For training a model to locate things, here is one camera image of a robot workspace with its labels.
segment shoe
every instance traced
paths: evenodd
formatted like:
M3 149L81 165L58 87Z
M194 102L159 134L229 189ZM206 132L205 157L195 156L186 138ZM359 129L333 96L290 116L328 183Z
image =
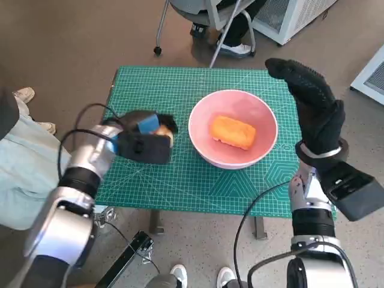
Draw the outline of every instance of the shoe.
M228 268L228 267L223 267L220 269L220 272L217 275L217 288L222 288L224 287L230 280L235 280L235 273Z
M206 29L207 29L206 26L192 24L190 35L196 39L204 39L206 34Z
M187 288L187 270L184 265L175 265L171 269L170 273L173 274L181 282L182 288Z
M247 57L251 53L251 46L240 44L238 46L231 47L223 43L223 45L221 45L220 53L234 56L236 58L243 58Z
M25 104L35 97L35 91L31 87L26 87L13 92L13 95L20 98Z
M40 126L42 126L45 130L47 130L50 134L54 135L56 133L56 125L50 122L37 122Z

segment chair leg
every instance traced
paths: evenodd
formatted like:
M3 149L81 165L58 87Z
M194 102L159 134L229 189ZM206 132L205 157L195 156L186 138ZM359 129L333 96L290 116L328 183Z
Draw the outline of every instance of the chair leg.
M229 30L229 28L230 28L230 26L231 26L231 24L232 24L232 21L234 20L234 18L235 18L235 16L236 16L236 12L237 12L237 10L238 10L238 8L239 8L239 5L240 5L240 2L241 2L241 1L242 1L242 0L237 0L237 1L236 1L235 7L234 7L234 9L233 9L233 11L232 11L232 14L231 14L231 16L229 17L227 26L226 26L224 32L223 32L222 35L221 35L221 38L220 38L220 41L218 42L218 45L217 45L217 47L216 47L216 51L215 51L215 53L214 53L214 56L212 57L211 63L210 63L210 65L209 65L210 68L212 68L212 67L214 66L214 64L215 64L217 55L218 55L218 53L219 53L219 51L220 51L220 49L221 49L221 45L223 45L224 39L226 38L227 33L228 33L228 30Z
M254 39L254 32L253 32L253 27L252 27L252 19L251 16L246 12L245 10L242 10L241 13L247 18L248 22L248 27L250 29L250 34L251 34L251 56L255 55L256 52L256 40Z
M168 5L169 5L169 0L166 0L165 4L164 4L164 8L163 8L163 15L161 15L161 19L160 19L160 24L158 26L158 29L157 29L157 35L156 35L156 47L154 49L154 52L157 56L159 56L161 54L161 48L160 48L160 37L161 37L161 32L163 30L163 24L164 24L164 20L166 18L166 14L167 14L167 9L168 9Z

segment table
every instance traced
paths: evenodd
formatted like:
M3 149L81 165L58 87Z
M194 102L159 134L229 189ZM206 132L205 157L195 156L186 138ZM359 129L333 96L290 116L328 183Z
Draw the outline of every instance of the table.
M275 147L246 169L230 171L208 164L189 140L192 108L204 96L221 89L257 95L277 118ZM290 180L298 168L294 145L301 135L295 102L286 84L271 78L266 70L123 66L116 72L108 105L118 114L134 109L171 113L179 134L169 164L140 164L118 157L98 192L97 203L101 205L244 214L256 195ZM251 215L291 217L287 185L266 195Z

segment pink bowl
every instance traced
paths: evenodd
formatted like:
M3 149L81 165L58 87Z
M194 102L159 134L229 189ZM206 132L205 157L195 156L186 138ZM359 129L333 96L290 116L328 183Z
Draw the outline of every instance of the pink bowl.
M249 150L211 137L209 126L218 115L240 120L256 129L256 138ZM272 150L277 140L277 121L272 110L260 98L240 90L217 91L201 99L191 112L188 130L199 154L223 169L241 169L258 162Z

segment bread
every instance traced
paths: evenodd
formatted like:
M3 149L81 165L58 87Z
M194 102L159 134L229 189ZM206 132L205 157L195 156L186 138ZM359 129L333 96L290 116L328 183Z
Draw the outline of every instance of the bread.
M225 116L217 116L209 132L213 139L244 150L252 146L256 136L256 129L251 125Z
M156 130L154 134L168 136L170 138L170 147L173 147L173 133L165 125L160 125L159 129Z

